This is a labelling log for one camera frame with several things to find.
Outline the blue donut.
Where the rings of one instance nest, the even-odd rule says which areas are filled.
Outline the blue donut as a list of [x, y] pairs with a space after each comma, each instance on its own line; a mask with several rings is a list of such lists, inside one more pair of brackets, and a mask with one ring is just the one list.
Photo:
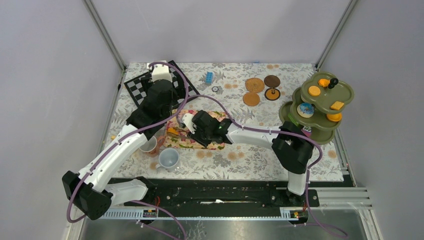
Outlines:
[[303, 102], [299, 104], [296, 108], [296, 112], [302, 117], [302, 118], [311, 118], [315, 113], [315, 108], [312, 104]]

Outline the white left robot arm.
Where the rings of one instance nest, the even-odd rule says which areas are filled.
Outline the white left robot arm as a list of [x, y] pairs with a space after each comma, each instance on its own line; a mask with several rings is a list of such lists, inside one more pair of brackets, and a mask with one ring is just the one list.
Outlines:
[[[97, 220], [114, 205], [133, 200], [144, 206], [154, 202], [154, 190], [139, 179], [114, 184], [109, 181], [133, 152], [147, 144], [186, 105], [190, 85], [184, 74], [180, 77], [178, 86], [164, 77], [149, 82], [146, 96], [130, 114], [116, 139], [78, 172], [67, 171], [63, 175], [61, 181], [69, 201], [68, 222], [79, 221], [70, 216], [72, 206], [82, 211], [82, 218]], [[172, 112], [175, 106], [178, 107], [176, 113]]]

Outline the square orange cracker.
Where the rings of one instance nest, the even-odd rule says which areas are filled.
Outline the square orange cracker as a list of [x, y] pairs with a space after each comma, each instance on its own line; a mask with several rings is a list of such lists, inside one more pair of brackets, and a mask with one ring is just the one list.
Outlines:
[[331, 110], [340, 111], [344, 107], [345, 103], [342, 101], [335, 101], [331, 106]]

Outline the round brown cookie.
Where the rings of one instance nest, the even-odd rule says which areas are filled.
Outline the round brown cookie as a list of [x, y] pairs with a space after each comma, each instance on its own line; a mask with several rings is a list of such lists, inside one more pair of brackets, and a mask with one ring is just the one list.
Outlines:
[[308, 94], [313, 97], [317, 97], [321, 94], [321, 89], [316, 85], [310, 86], [307, 91]]

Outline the purple cake slice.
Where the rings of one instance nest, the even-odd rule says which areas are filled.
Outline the purple cake slice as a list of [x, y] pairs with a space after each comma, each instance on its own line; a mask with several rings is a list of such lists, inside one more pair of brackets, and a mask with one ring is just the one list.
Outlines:
[[311, 128], [311, 127], [304, 126], [304, 127], [301, 129], [301, 131], [302, 131], [302, 133], [303, 133], [305, 136], [307, 136], [307, 137], [310, 137], [310, 136], [312, 135], [312, 128]]

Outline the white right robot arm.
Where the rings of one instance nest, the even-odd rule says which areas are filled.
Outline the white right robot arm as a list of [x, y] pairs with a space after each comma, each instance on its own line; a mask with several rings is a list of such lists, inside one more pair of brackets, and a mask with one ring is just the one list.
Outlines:
[[229, 118], [217, 120], [204, 110], [185, 113], [181, 120], [189, 130], [187, 136], [203, 147], [212, 143], [248, 144], [272, 150], [288, 171], [287, 201], [299, 206], [307, 199], [306, 172], [314, 145], [293, 123], [255, 128]]

